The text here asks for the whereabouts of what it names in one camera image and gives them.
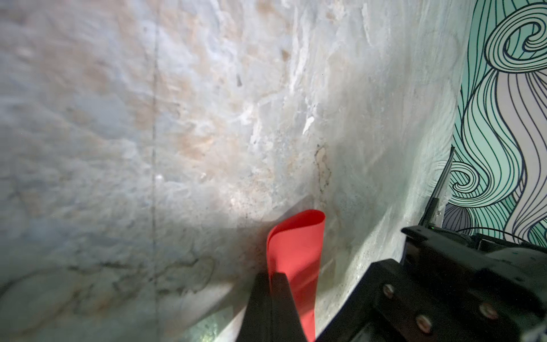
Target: stone surface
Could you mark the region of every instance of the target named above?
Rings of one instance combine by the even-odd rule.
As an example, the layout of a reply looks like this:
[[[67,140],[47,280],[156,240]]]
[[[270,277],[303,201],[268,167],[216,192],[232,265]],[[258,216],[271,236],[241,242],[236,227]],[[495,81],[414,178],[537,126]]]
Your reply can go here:
[[[233,340],[327,214],[320,332],[448,157],[471,1],[0,4],[0,340]]]

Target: swirl pattern wallpaper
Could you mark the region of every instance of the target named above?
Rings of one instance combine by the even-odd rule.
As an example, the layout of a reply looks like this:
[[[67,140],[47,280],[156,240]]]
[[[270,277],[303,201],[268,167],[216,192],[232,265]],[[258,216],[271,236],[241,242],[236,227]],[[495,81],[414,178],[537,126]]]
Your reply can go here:
[[[477,1],[444,228],[547,247],[546,25],[545,2]]]

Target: red rubber sheet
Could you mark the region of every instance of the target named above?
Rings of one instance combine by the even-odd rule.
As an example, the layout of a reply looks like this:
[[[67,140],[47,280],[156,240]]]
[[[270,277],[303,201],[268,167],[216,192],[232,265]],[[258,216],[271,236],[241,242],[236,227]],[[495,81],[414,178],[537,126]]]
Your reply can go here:
[[[285,273],[300,323],[309,342],[315,341],[315,295],[323,248],[325,214],[306,210],[275,226],[266,242],[268,274]]]

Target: marble wall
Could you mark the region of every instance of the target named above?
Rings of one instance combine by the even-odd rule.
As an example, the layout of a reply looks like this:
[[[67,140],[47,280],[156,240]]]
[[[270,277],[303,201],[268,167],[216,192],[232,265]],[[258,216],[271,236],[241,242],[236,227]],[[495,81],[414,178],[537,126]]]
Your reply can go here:
[[[471,6],[0,2],[0,340],[233,340],[307,208],[319,333],[440,175]]]

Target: bolt head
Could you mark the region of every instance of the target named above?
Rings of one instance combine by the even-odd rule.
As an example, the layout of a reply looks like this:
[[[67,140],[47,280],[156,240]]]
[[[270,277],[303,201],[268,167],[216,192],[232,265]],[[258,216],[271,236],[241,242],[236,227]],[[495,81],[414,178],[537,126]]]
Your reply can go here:
[[[416,316],[416,324],[424,334],[431,334],[431,320],[425,315]]]
[[[391,284],[385,284],[383,286],[383,293],[388,299],[392,299],[395,294],[395,288]]]

